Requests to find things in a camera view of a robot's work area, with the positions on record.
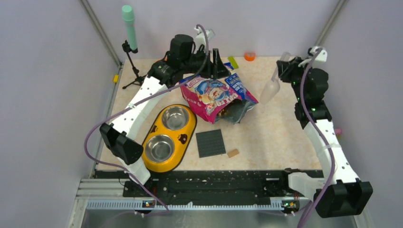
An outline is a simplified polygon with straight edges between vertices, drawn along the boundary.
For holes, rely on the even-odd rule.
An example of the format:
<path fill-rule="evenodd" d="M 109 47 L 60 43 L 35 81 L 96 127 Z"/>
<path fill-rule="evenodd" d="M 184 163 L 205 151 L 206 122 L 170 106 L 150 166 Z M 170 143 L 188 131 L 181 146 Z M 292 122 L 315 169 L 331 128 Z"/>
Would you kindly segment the clear plastic scoop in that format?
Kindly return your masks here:
<path fill-rule="evenodd" d="M 280 91 L 280 80 L 278 76 L 278 66 L 276 65 L 276 68 L 272 76 L 266 82 L 263 91 L 260 94 L 259 103 L 261 105 L 267 104 L 279 91 Z"/>

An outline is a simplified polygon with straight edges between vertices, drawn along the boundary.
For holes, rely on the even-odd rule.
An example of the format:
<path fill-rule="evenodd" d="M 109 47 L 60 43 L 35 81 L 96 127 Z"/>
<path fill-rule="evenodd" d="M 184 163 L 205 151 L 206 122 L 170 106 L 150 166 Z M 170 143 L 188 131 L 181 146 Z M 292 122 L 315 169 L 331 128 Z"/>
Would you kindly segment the pink pet food bag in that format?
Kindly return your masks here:
<path fill-rule="evenodd" d="M 230 73 L 220 79 L 197 76 L 181 86 L 182 96 L 190 109 L 211 124 L 219 120 L 238 124 L 259 103 L 239 75 L 235 71 Z"/>

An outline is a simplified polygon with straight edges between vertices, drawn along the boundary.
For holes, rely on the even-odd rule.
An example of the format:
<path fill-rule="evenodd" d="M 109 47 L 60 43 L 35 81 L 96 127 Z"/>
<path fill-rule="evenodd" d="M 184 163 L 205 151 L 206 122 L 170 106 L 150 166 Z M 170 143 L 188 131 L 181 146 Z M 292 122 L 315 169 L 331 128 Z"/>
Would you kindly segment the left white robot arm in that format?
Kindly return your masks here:
<path fill-rule="evenodd" d="M 111 123 L 104 122 L 99 131 L 106 147 L 120 161 L 119 167 L 135 182 L 134 190 L 140 196 L 152 192 L 150 172 L 142 159 L 143 147 L 135 142 L 143 121 L 163 96 L 191 79 L 201 76 L 229 76 L 217 49 L 210 56 L 209 42 L 214 38 L 212 29 L 195 27 L 197 36 L 192 38 L 177 34 L 171 40 L 170 49 L 164 59 L 152 64 L 139 91 L 126 109 L 117 113 Z"/>

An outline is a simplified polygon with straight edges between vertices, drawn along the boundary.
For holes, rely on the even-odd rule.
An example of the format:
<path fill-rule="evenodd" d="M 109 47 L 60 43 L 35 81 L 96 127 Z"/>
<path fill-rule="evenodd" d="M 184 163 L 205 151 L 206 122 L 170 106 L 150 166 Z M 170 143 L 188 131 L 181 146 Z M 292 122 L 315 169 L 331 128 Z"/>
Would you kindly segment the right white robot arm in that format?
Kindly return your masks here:
<path fill-rule="evenodd" d="M 363 212 L 373 187 L 353 170 L 336 136 L 324 101 L 329 75 L 317 67 L 326 60 L 326 50 L 314 46 L 305 59 L 277 61 L 278 77 L 294 91 L 296 119 L 312 143 L 323 173 L 322 178 L 314 178 L 299 169 L 287 168 L 278 188 L 285 196 L 298 192 L 308 198 L 312 202 L 308 211 L 315 210 L 322 218 L 356 216 Z"/>

